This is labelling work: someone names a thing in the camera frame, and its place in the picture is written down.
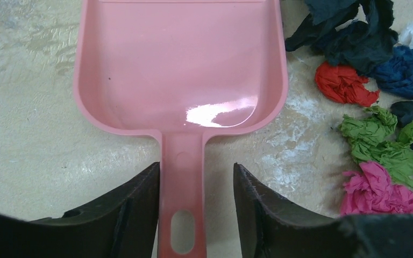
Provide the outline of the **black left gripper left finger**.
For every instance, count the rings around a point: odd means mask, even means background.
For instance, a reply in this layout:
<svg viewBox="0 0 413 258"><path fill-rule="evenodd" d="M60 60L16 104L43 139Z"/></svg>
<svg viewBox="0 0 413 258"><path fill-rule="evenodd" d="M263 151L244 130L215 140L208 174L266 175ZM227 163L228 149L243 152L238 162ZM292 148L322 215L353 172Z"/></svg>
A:
<svg viewBox="0 0 413 258"><path fill-rule="evenodd" d="M151 257L159 213L159 164L60 218L0 214L0 257Z"/></svg>

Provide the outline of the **pink plastic dustpan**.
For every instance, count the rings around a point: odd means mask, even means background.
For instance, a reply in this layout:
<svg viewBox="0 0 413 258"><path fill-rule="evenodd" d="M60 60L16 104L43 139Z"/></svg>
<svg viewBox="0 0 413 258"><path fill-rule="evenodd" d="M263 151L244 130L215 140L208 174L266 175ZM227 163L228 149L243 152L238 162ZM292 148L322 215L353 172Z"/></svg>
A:
<svg viewBox="0 0 413 258"><path fill-rule="evenodd" d="M158 257L193 215L185 257L206 257L204 149L269 124L288 95L279 1L83 1L73 96L93 125L160 144Z"/></svg>

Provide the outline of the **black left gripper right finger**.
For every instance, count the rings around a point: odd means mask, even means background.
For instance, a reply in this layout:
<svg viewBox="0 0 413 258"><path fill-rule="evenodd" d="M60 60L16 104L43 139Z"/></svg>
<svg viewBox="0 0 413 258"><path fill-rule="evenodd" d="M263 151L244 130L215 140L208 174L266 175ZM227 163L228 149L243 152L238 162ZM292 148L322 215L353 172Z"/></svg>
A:
<svg viewBox="0 0 413 258"><path fill-rule="evenodd" d="M233 167L243 257L413 257L413 214L329 218Z"/></svg>

